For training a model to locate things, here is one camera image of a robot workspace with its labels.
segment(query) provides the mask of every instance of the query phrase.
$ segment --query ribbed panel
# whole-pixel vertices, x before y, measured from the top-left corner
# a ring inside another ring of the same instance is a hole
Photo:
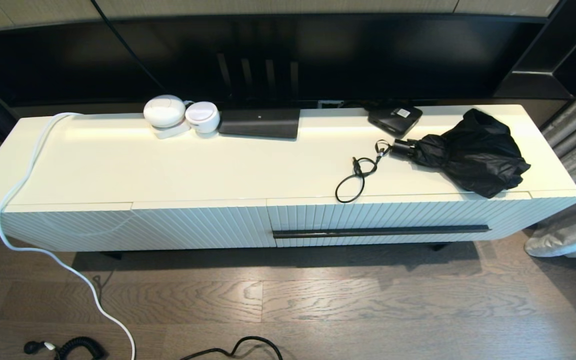
[[[342,246],[462,242],[507,237],[576,203],[574,197],[460,202],[363,203],[270,206],[275,230],[363,229],[407,226],[488,225],[470,234],[419,234],[278,239],[277,246]]]
[[[182,249],[130,210],[5,212],[10,237],[51,251]]]
[[[135,209],[178,249],[276,246],[266,207]]]

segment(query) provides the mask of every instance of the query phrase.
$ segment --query drawer handle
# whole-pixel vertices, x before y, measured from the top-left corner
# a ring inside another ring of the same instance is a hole
[[[275,239],[306,239],[306,238],[339,238],[339,237],[375,237],[379,235],[485,233],[487,231],[490,231],[490,228],[487,225],[336,228],[326,230],[272,231],[272,237],[274,237]]]

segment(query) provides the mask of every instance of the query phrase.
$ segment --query umbrella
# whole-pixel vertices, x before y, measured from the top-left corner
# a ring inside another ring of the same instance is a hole
[[[516,187],[530,169],[508,126],[477,109],[466,112],[457,126],[442,135],[396,139],[390,153],[441,168],[457,185],[486,198]]]

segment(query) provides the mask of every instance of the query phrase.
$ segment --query wooden floor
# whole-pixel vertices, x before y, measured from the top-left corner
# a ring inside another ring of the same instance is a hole
[[[98,277],[139,360],[230,350],[246,335],[271,339],[286,360],[576,359],[576,259],[531,258],[526,238],[439,252],[393,244],[59,256]],[[109,359],[130,358],[125,334],[82,281],[0,241],[0,360],[52,359],[23,354],[23,344],[78,336],[97,339]],[[274,359],[254,345],[240,349],[244,359]],[[89,358],[82,349],[69,357]]]

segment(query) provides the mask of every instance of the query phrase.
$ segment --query white cable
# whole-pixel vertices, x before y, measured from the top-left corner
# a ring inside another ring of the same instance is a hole
[[[30,157],[30,164],[28,164],[28,169],[25,171],[25,175],[23,176],[23,178],[21,180],[19,180],[18,183],[14,184],[14,186],[10,188],[10,190],[7,192],[7,194],[1,200],[1,203],[0,203],[0,237],[1,237],[1,241],[3,241],[5,246],[7,246],[7,248],[9,248],[10,250],[12,250],[12,251],[30,251],[30,252],[34,252],[34,253],[42,253],[42,254],[48,255],[53,260],[55,260],[55,262],[57,262],[57,264],[59,264],[62,268],[66,269],[67,271],[80,277],[84,281],[84,283],[86,283],[90,287],[90,290],[92,291],[92,294],[94,297],[94,303],[96,304],[97,309],[99,309],[99,312],[102,313],[102,315],[105,316],[106,318],[110,319],[110,321],[119,325],[119,328],[121,328],[126,333],[126,335],[128,335],[128,340],[130,340],[130,346],[132,347],[132,356],[130,357],[130,359],[135,360],[136,349],[135,349],[135,340],[133,339],[133,335],[130,333],[128,328],[121,321],[112,317],[110,314],[105,312],[105,310],[101,307],[101,303],[99,302],[99,296],[97,294],[97,290],[95,289],[92,282],[90,282],[90,280],[88,280],[88,278],[86,276],[84,276],[79,271],[71,268],[70,266],[64,264],[64,262],[62,262],[62,260],[60,260],[59,257],[57,257],[54,253],[52,253],[48,250],[44,250],[43,248],[13,246],[13,244],[11,244],[10,241],[8,240],[8,238],[6,237],[6,234],[4,233],[4,230],[2,228],[2,213],[4,212],[6,206],[9,204],[9,202],[12,200],[12,198],[14,198],[15,194],[18,193],[19,189],[21,189],[24,186],[24,184],[26,184],[28,178],[30,178],[30,174],[32,173],[33,168],[35,167],[35,163],[37,162],[37,158],[39,157],[39,153],[41,153],[41,150],[44,146],[44,142],[46,141],[46,137],[48,137],[48,134],[49,134],[51,128],[58,121],[66,118],[68,116],[78,116],[78,115],[81,115],[81,114],[79,114],[77,112],[61,112],[59,114],[56,114],[55,116],[53,116],[50,119],[50,121],[48,121],[48,123],[46,123],[46,125],[43,127],[43,130],[41,130],[41,135],[39,135],[37,142],[34,144],[34,150],[32,150],[32,156]]]

